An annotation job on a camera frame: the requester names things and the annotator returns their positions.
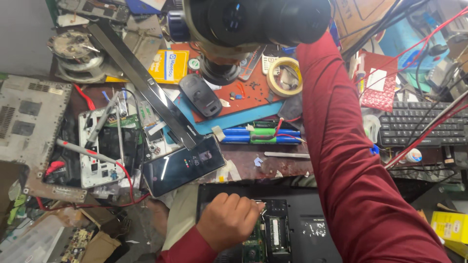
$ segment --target hand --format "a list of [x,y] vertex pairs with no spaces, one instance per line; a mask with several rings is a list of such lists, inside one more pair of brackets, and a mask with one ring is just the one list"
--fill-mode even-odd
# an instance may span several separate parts
[[257,204],[247,197],[221,193],[207,205],[197,229],[208,245],[219,253],[247,240],[264,207],[264,203]]
[[165,237],[168,232],[169,208],[157,199],[148,199],[146,201],[146,207],[153,214],[152,223],[156,232]]

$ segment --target black keyboard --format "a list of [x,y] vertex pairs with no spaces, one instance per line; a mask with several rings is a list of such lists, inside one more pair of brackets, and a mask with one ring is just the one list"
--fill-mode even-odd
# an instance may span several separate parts
[[[379,118],[381,128],[377,144],[382,147],[404,147],[417,124],[422,120],[423,122],[414,132],[411,140],[414,141],[421,135],[424,128],[450,105],[450,103],[440,102],[427,117],[424,117],[433,104],[431,102],[394,102],[393,112],[386,112]],[[419,147],[433,148],[468,144],[465,125],[468,125],[468,109],[460,111],[437,126],[419,144]]]

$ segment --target workbench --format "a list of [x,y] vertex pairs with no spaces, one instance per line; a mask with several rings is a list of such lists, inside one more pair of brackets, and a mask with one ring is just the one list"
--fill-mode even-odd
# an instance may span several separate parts
[[[121,83],[103,83],[93,84],[83,90],[93,100],[96,108],[103,108],[107,105],[102,91],[105,91],[109,96],[114,91],[122,88]],[[76,89],[73,89],[69,106],[75,120],[82,112],[88,111],[86,101],[78,94]],[[264,152],[281,152],[281,153],[308,153],[307,146],[301,145],[256,145],[256,144],[220,144],[224,158],[232,160],[237,167],[239,175],[244,179],[264,179],[275,178],[279,171],[282,176],[296,176],[313,174],[312,163],[309,159],[300,158],[276,158],[265,157]],[[260,167],[255,166],[256,158],[263,160]],[[232,177],[226,178],[226,181],[232,181]],[[198,183],[216,182],[216,173],[206,175],[197,181]]]

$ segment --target fist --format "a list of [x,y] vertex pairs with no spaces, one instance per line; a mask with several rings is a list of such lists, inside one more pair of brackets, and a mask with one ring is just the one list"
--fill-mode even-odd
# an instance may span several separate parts
[[252,234],[264,203],[237,194],[221,193],[203,211],[197,229],[208,245],[221,252],[246,241]]

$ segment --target red sleeve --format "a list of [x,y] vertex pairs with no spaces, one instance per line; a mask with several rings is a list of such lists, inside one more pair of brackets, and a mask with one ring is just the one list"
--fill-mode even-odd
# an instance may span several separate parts
[[169,250],[162,251],[156,263],[209,263],[217,256],[194,226]]
[[358,103],[332,37],[297,48],[310,159],[344,262],[450,262],[439,238],[372,156]]

